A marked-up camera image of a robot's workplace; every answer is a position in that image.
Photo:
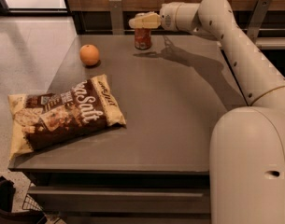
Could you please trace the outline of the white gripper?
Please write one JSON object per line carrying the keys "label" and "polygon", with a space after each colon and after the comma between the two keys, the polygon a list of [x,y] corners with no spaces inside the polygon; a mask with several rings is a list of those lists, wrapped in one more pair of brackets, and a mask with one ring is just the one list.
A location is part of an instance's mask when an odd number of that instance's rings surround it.
{"label": "white gripper", "polygon": [[166,31],[175,32],[177,11],[180,6],[178,2],[162,4],[160,16],[155,12],[138,13],[129,20],[129,26],[133,29],[156,29],[160,25]]}

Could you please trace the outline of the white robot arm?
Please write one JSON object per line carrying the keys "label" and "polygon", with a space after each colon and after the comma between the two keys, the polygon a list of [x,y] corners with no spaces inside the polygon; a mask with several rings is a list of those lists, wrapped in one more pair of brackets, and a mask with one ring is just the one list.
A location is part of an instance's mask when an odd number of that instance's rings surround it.
{"label": "white robot arm", "polygon": [[211,135],[211,224],[285,224],[285,77],[237,25],[229,2],[172,2],[129,25],[221,43],[246,104],[223,115]]}

